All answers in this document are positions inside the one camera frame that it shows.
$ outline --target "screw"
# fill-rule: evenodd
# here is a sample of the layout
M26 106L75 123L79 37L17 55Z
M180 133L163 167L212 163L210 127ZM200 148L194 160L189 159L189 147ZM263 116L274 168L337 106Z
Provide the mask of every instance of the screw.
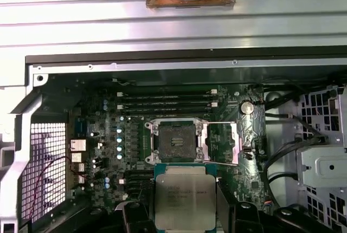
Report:
M290 210L282 210L281 213L286 216L290 216L292 214Z
M250 209L251 205L249 203L242 203L241 207L243 207L244 209Z

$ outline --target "red wire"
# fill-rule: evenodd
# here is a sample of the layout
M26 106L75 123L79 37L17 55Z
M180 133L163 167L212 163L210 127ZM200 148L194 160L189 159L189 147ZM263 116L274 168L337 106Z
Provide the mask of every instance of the red wire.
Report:
M72 168L71 168L71 163L72 163L72 161L71 161L70 157L68 157L68 156L61 156L61 157L59 157L59 158L57 158L57 159L55 159L55 160L52 160L52 161L40 172L39 176L37 177L36 185L35 185L35 188L34 188L34 199L33 199L33 204L32 204L32 206L31 206L31 211L30 211L30 214L29 214L29 219L31 219L32 216L33 216L33 214L34 214L35 202L36 202L36 199L37 199L38 184L40 183L40 180L42 179L42 176L43 176L45 170L47 170L47 168L49 168L55 161L58 161L58 160L63 159L63 158L68 159L68 160L70 161L70 170L71 170L73 173L78 174L77 172L73 171Z

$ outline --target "cpu socket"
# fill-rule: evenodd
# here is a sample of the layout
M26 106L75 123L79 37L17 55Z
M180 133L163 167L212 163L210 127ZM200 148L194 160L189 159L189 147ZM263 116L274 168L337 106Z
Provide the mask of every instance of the cpu socket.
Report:
M160 118L145 123L151 131L151 155L149 164L209 162L208 127L225 124L232 128L235 147L232 149L233 164L238 164L241 151L239 135L234 122L208 122L200 118Z

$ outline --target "motherboard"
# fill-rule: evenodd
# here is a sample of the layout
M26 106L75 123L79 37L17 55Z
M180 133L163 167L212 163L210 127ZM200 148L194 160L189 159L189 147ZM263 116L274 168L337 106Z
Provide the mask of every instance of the motherboard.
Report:
M264 96L255 85L88 86L76 106L74 159L88 178L79 185L109 212L137 200L159 163L211 163L238 200L261 208L267 158Z

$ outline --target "perforated metal panel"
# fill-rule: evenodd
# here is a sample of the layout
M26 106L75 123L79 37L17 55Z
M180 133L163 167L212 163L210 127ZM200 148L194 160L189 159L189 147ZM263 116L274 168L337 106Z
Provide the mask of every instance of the perforated metal panel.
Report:
M65 200L67 159L63 156L66 124L31 124L31 161L22 175L22 218L36 221Z
M331 144L346 148L343 130L347 120L346 100L346 91L335 88L323 90L302 96L298 110L304 121L329 137ZM304 139L312 135L305 128L302 132ZM347 227L346 192L346 188L307 186L307 203L304 204L319 221L341 232Z
M336 89L324 90L303 96L300 105L302 119L318 131L332 137L333 143L336 139L342 142L339 99ZM303 138L306 140L311 135L304 128Z

